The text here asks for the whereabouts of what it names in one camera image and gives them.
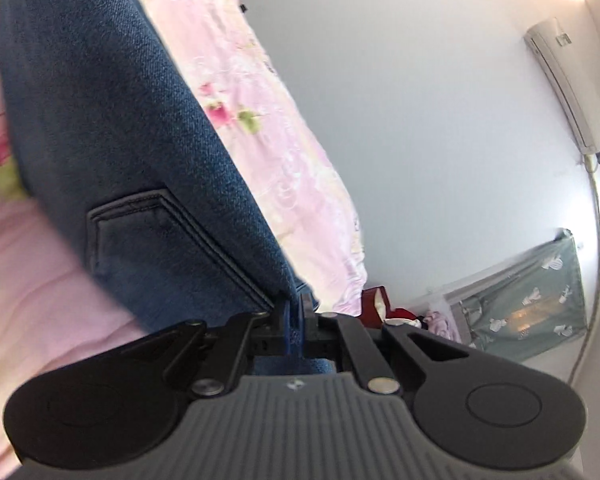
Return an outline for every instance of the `jeans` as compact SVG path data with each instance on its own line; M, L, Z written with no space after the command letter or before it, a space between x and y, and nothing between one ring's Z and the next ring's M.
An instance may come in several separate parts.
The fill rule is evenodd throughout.
M149 331L298 308L294 276L136 0L0 0L25 186Z

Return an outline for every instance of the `denim leg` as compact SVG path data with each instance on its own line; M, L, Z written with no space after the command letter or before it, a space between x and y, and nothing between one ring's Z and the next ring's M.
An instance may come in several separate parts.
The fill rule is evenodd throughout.
M24 183L148 330L292 299L293 275L135 0L0 0Z

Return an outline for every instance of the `ribbed gray surface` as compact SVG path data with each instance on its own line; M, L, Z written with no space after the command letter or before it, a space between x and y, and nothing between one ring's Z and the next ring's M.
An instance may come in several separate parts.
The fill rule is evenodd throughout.
M244 377L238 390L189 408L161 446L123 466L60 471L27 463L13 480L582 480L566 463L496 472L435 447L396 397L350 374Z

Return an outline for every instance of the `wire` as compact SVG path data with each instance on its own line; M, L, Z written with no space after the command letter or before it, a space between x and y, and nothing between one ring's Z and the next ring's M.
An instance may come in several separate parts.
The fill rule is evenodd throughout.
M582 365L584 364L584 358L589 352L589 343L593 338L594 332L598 326L598 311L600 310L600 195L598 193L598 183L596 182L596 176L594 175L594 173L596 173L600 165L597 164L594 168L592 167L590 162L591 158L587 158L585 156L584 166L587 170L587 174L589 175L589 183L591 185L591 193L593 195L594 213L596 216L596 231L598 232L598 273L596 275L596 290L593 295L593 307L591 309L589 329L587 330L587 334L585 335L582 346L580 347L580 352L578 353L576 362L573 365L573 368L571 369L571 373L569 374L569 380L567 381L569 386L574 385L576 379L578 378L578 375L580 374Z

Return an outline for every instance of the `blue denim jeans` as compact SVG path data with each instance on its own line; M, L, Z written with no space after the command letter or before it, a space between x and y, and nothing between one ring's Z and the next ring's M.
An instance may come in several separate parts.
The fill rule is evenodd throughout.
M27 189L146 329L297 308L276 239L136 0L0 0L0 74Z

